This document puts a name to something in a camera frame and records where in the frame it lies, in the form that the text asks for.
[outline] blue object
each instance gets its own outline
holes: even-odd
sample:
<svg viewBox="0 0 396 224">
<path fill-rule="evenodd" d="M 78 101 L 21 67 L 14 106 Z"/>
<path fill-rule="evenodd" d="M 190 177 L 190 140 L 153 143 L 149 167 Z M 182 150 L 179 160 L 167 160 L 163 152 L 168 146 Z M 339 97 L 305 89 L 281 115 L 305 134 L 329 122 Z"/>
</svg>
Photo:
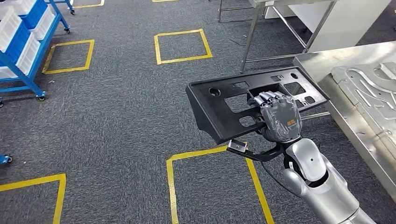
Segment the blue object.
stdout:
<svg viewBox="0 0 396 224">
<path fill-rule="evenodd" d="M 19 56 L 21 56 L 23 48 L 28 42 L 29 36 L 30 31 L 28 30 L 28 28 L 26 28 L 25 24 L 21 22 L 5 52 L 14 64 L 16 64 L 16 62 L 18 61 Z"/>
<path fill-rule="evenodd" d="M 18 86 L 18 87 L 8 87 L 8 88 L 1 88 L 0 93 L 2 92 L 13 92 L 13 91 L 22 91 L 22 90 L 31 90 L 36 94 L 36 97 L 45 97 L 47 95 L 46 92 L 42 91 L 34 82 L 33 79 L 41 65 L 41 61 L 44 58 L 45 52 L 51 42 L 52 36 L 54 35 L 55 30 L 57 29 L 58 23 L 62 22 L 64 25 L 64 30 L 69 32 L 70 27 L 67 24 L 66 20 L 60 13 L 59 9 L 55 5 L 53 0 L 49 0 L 52 7 L 55 10 L 56 16 L 54 21 L 52 22 L 45 38 L 40 41 L 40 47 L 36 58 L 33 62 L 32 68 L 30 69 L 29 74 L 26 76 L 11 60 L 10 58 L 3 52 L 0 51 L 0 62 L 4 65 L 8 66 L 9 69 L 18 77 L 15 78 L 3 78 L 0 79 L 0 82 L 15 82 L 15 81 L 22 81 L 25 85 Z"/>
<path fill-rule="evenodd" d="M 0 154 L 0 164 L 12 162 L 12 156 Z"/>
<path fill-rule="evenodd" d="M 36 0 L 30 12 L 27 15 L 20 15 L 19 17 L 23 20 L 28 29 L 34 29 L 47 7 L 47 3 L 45 3 L 44 0 Z"/>
<path fill-rule="evenodd" d="M 55 4 L 58 4 L 58 3 L 66 3 L 66 4 L 67 4 L 67 7 L 69 7 L 70 13 L 71 13 L 72 15 L 74 15 L 74 9 L 73 9 L 73 6 L 70 4 L 70 1 L 69 1 L 69 0 L 54 1 L 54 3 L 55 3 Z"/>
</svg>

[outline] metal table leg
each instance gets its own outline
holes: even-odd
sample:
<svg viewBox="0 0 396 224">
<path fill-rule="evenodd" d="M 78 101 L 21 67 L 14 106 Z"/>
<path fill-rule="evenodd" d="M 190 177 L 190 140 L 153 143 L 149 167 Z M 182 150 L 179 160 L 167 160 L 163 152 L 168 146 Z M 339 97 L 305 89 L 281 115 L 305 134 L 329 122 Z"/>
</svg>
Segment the metal table leg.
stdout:
<svg viewBox="0 0 396 224">
<path fill-rule="evenodd" d="M 248 57 L 250 44 L 251 44 L 252 38 L 253 38 L 253 33 L 255 32 L 256 23 L 259 18 L 259 11 L 260 11 L 260 8 L 255 8 L 255 12 L 253 13 L 252 25 L 250 25 L 249 35 L 247 37 L 247 42 L 246 42 L 246 46 L 245 46 L 245 52 L 243 53 L 242 61 L 240 64 L 240 72 L 241 73 L 243 73 L 243 70 L 245 69 L 246 58 Z"/>
<path fill-rule="evenodd" d="M 221 20 L 221 5 L 223 5 L 223 0 L 220 0 L 219 15 L 217 16 L 218 22 L 220 22 L 220 20 Z"/>
<path fill-rule="evenodd" d="M 327 18 L 329 17 L 332 9 L 334 8 L 336 4 L 336 1 L 332 1 L 327 8 L 325 14 L 323 15 L 322 19 L 320 20 L 318 27 L 315 29 L 315 32 L 312 34 L 310 37 L 308 43 L 305 43 L 303 39 L 297 34 L 297 32 L 293 29 L 293 27 L 285 20 L 285 18 L 280 14 L 280 12 L 276 9 L 276 7 L 272 7 L 276 14 L 281 18 L 281 20 L 286 24 L 286 26 L 289 28 L 289 30 L 293 33 L 293 35 L 297 38 L 297 40 L 301 43 L 301 45 L 304 47 L 303 53 L 307 53 L 309 49 L 311 48 L 313 42 L 315 41 L 316 37 L 318 36 L 320 30 L 322 29 L 323 25 L 325 24 Z M 240 72 L 243 73 L 245 69 L 245 63 L 250 63 L 250 62 L 261 62 L 261 61 L 268 61 L 268 60 L 274 60 L 274 59 L 283 59 L 283 58 L 288 58 L 288 57 L 295 57 L 296 54 L 291 54 L 291 55 L 282 55 L 282 56 L 270 56 L 270 57 L 261 57 L 261 58 L 254 58 L 254 59 L 247 59 L 247 55 L 249 52 L 249 46 L 250 46 L 251 39 L 247 40 L 247 45 L 245 48 L 245 52 L 243 54 L 242 58 L 242 63 L 240 66 Z"/>
<path fill-rule="evenodd" d="M 311 48 L 313 42 L 315 41 L 316 37 L 318 36 L 320 30 L 322 29 L 323 25 L 325 24 L 327 18 L 329 17 L 330 13 L 332 12 L 334 6 L 335 6 L 336 1 L 330 2 L 329 7 L 327 8 L 325 14 L 323 15 L 322 19 L 320 20 L 318 26 L 315 29 L 315 32 L 313 32 L 312 36 L 310 37 L 306 48 L 303 50 L 303 54 L 307 53 L 309 49 Z"/>
</svg>

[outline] black plastic panel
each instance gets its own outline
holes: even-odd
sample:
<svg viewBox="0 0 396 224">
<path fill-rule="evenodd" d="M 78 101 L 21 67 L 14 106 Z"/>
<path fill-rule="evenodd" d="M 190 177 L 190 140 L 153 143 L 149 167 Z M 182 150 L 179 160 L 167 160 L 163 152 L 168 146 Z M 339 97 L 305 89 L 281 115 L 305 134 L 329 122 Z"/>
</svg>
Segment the black plastic panel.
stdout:
<svg viewBox="0 0 396 224">
<path fill-rule="evenodd" d="M 304 90 L 296 89 L 295 93 L 298 94 L 293 96 L 292 91 L 285 88 L 285 85 L 293 83 L 298 83 Z M 258 107 L 232 112 L 225 102 L 226 98 L 241 94 L 246 94 L 248 100 L 261 91 L 280 91 L 293 96 L 300 103 L 300 112 L 329 100 L 319 86 L 298 67 L 194 82 L 186 88 L 198 128 L 210 134 L 217 144 L 265 126 Z M 243 126 L 240 119 L 246 116 L 252 117 L 255 124 Z"/>
</svg>

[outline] rectangular cutout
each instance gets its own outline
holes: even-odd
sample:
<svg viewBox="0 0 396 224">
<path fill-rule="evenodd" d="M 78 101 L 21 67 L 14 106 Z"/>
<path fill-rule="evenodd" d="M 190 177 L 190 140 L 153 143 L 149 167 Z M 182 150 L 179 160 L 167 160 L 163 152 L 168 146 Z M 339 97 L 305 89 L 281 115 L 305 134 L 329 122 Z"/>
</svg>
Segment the rectangular cutout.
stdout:
<svg viewBox="0 0 396 224">
<path fill-rule="evenodd" d="M 271 79 L 272 79 L 274 82 L 279 82 L 279 81 L 281 80 L 281 78 L 283 78 L 283 76 L 271 76 Z"/>
<path fill-rule="evenodd" d="M 283 86 L 292 96 L 300 95 L 306 92 L 299 83 L 287 83 Z"/>
<path fill-rule="evenodd" d="M 234 83 L 231 84 L 233 88 L 240 88 L 240 89 L 247 89 L 249 88 L 249 85 L 246 82 L 240 82 L 240 83 Z"/>
<path fill-rule="evenodd" d="M 297 108 L 301 108 L 301 107 L 304 106 L 304 105 L 300 102 L 300 100 L 296 100 L 296 105 L 297 105 Z"/>
<path fill-rule="evenodd" d="M 250 109 L 248 105 L 248 95 L 246 93 L 238 96 L 226 98 L 225 102 L 230 108 L 230 110 L 234 113 L 239 113 L 241 111 Z"/>
<path fill-rule="evenodd" d="M 249 127 L 249 126 L 254 125 L 256 123 L 256 121 L 252 117 L 246 116 L 246 117 L 240 118 L 239 123 L 244 127 Z"/>
<path fill-rule="evenodd" d="M 315 102 L 315 100 L 314 100 L 312 97 L 306 97 L 306 98 L 305 98 L 305 101 L 306 101 L 308 104 L 313 104 L 313 103 Z"/>
<path fill-rule="evenodd" d="M 273 92 L 279 91 L 285 95 L 289 95 L 289 93 L 280 84 L 271 84 L 249 90 L 249 92 L 252 94 L 253 97 L 258 96 L 259 93 L 261 92 L 267 92 L 267 91 L 273 91 Z"/>
</svg>

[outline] robotic hand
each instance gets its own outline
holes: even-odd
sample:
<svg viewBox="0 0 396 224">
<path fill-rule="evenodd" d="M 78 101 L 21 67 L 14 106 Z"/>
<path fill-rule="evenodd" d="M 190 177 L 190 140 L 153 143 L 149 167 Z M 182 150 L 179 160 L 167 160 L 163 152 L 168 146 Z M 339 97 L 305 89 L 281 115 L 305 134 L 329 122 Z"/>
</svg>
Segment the robotic hand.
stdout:
<svg viewBox="0 0 396 224">
<path fill-rule="evenodd" d="M 302 122 L 293 97 L 267 91 L 254 97 L 254 102 L 267 124 L 260 133 L 276 142 L 276 147 L 255 154 L 244 143 L 231 140 L 228 151 L 255 161 L 269 161 L 283 154 L 287 184 L 324 224 L 375 224 L 315 143 L 301 137 Z"/>
</svg>

